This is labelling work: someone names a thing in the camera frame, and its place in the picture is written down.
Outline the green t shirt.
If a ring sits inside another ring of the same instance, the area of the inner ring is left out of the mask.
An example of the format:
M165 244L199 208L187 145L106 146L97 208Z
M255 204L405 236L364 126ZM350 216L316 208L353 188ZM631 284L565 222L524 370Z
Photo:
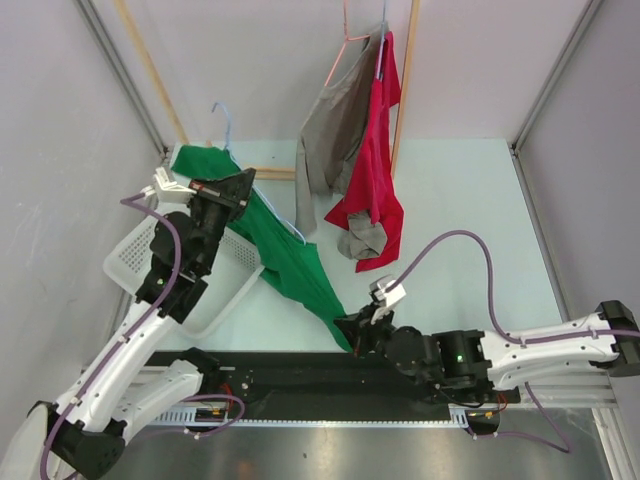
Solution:
M182 145L172 171L191 180L218 180L241 168L227 150ZM337 345L350 352L352 347L334 324L345 310L326 275L317 245L290 231L258 188L253 189L244 214L230 228L257 247L264 265L262 278L282 296L300 303L319 318Z

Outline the red t shirt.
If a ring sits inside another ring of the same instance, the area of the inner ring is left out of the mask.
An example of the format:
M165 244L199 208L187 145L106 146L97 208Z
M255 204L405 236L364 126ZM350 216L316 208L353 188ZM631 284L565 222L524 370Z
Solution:
M382 79L374 77L368 124L347 192L325 220L343 230L341 253L356 261L355 271L382 268L397 260L404 210L391 174L390 109L401 99L394 34L386 32Z

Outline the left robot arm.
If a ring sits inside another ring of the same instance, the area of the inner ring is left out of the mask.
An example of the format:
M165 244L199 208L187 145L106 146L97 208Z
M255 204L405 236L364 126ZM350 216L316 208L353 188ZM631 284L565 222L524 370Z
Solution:
M90 366L55 401L35 405L44 421L38 478L49 478L52 459L70 467L72 478L102 478L144 427L178 403L245 406L222 389L219 361L196 347L159 379L138 388L132 382L205 293L228 224L249 206L255 175L248 168L183 186L159 168L153 184L122 199L155 221L150 269L132 311Z

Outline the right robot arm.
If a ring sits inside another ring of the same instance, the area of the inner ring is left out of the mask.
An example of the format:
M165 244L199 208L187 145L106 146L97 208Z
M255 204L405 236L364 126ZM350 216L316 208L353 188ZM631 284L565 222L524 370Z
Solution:
M590 368L612 377L639 373L639 327L620 301L598 305L590 315L548 328L499 334L453 330L424 334L396 327L393 312L375 318L370 304L334 323L353 354L376 354L415 385L453 403L483 403L536 379Z

